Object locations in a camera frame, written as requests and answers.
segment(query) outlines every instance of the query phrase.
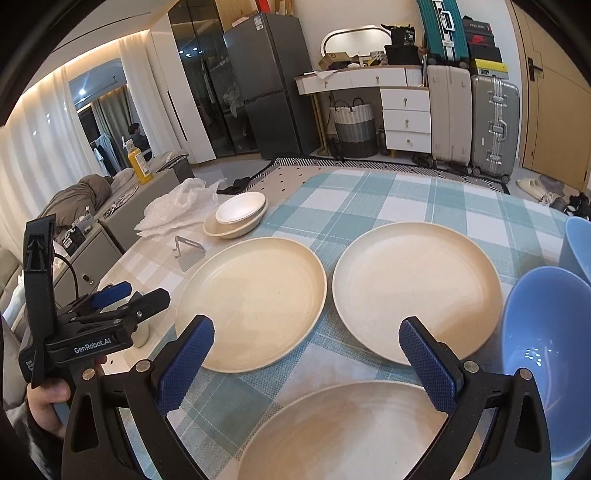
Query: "plaid tablecloth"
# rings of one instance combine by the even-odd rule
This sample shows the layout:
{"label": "plaid tablecloth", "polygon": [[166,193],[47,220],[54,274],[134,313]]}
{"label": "plaid tablecloth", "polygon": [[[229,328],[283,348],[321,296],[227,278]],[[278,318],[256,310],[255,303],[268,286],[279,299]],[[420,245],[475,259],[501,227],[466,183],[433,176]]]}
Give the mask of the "plaid tablecloth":
{"label": "plaid tablecloth", "polygon": [[[506,297],[527,271],[558,263],[566,218],[535,203],[452,181],[339,170],[308,180],[239,241],[281,236],[301,242],[318,255],[331,285],[337,260],[363,233],[391,222],[438,223],[482,247],[499,273]],[[202,241],[208,256],[228,245],[204,239],[200,225],[177,234]],[[123,358],[129,366],[153,358],[176,338],[176,308],[194,270],[180,271],[171,253],[173,242],[171,236],[160,243],[137,243],[102,281],[102,285],[129,281],[139,291],[162,287],[172,298],[171,307],[150,320],[150,341],[111,356],[112,368]],[[324,387],[372,379],[418,383],[410,367],[390,363],[357,342],[339,319],[329,289],[316,327],[292,353],[245,374],[202,369],[181,409],[168,418],[210,479],[233,480],[250,438],[281,408]],[[129,416],[126,426],[146,475],[159,478]]]}

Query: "blue bowl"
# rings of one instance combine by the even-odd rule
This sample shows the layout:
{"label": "blue bowl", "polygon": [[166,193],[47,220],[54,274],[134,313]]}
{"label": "blue bowl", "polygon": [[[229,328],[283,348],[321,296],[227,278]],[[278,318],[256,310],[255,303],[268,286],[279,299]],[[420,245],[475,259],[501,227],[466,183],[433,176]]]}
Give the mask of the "blue bowl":
{"label": "blue bowl", "polygon": [[558,266],[591,285],[591,222],[579,217],[566,220]]}
{"label": "blue bowl", "polygon": [[553,462],[591,440],[591,287],[557,267],[530,271],[511,291],[502,326],[503,373],[526,367],[544,405]]}

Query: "clothes hanging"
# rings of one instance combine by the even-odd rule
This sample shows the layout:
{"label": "clothes hanging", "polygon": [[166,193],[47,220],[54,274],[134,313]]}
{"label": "clothes hanging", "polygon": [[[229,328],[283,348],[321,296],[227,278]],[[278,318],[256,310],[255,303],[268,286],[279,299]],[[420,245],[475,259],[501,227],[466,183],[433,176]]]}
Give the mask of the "clothes hanging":
{"label": "clothes hanging", "polygon": [[111,175],[111,174],[109,173],[109,171],[107,170],[107,167],[105,166],[105,159],[104,159],[104,157],[103,157],[103,156],[100,154],[100,152],[99,152],[99,151],[98,151],[96,148],[94,148],[94,149],[92,150],[92,153],[94,153],[94,154],[95,154],[96,161],[97,161],[97,162],[100,164],[100,169],[101,169],[101,171],[102,171],[102,173],[103,173],[103,176],[104,176],[104,177],[108,177],[108,176],[111,176],[111,177],[112,177],[113,175]]}
{"label": "clothes hanging", "polygon": [[96,139],[96,146],[103,147],[105,153],[100,152],[107,160],[109,160],[112,167],[115,169],[115,174],[121,171],[121,167],[119,166],[119,162],[117,161],[117,156],[115,155],[115,150],[113,150],[113,145],[111,144],[111,138],[107,134],[102,134],[99,138]]}

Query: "shoe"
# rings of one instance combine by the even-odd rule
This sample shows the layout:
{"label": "shoe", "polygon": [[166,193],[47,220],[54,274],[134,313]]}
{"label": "shoe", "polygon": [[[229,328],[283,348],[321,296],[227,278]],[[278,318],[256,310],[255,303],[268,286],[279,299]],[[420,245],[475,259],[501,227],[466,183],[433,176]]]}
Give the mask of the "shoe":
{"label": "shoe", "polygon": [[545,188],[534,179],[517,180],[517,186],[524,192],[530,194],[538,202],[544,197],[546,193]]}
{"label": "shoe", "polygon": [[544,196],[543,196],[543,197],[542,197],[542,199],[540,200],[540,204],[542,204],[542,205],[544,205],[544,206],[546,206],[546,207],[549,207],[549,206],[551,206],[551,205],[554,203],[554,201],[555,201],[556,199],[558,199],[558,198],[560,198],[560,197],[558,196],[558,194],[556,194],[556,193],[552,193],[552,192],[546,192],[546,193],[544,193]]}

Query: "human hand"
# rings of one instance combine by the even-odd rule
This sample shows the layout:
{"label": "human hand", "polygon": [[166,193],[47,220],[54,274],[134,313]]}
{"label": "human hand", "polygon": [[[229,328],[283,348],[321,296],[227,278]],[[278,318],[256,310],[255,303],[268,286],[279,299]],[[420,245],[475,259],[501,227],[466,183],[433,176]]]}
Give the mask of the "human hand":
{"label": "human hand", "polygon": [[[97,366],[105,364],[107,357],[98,359]],[[54,403],[63,403],[70,399],[70,386],[65,380],[49,378],[37,388],[27,385],[27,400],[33,419],[43,430],[64,439],[66,427],[53,408]]]}

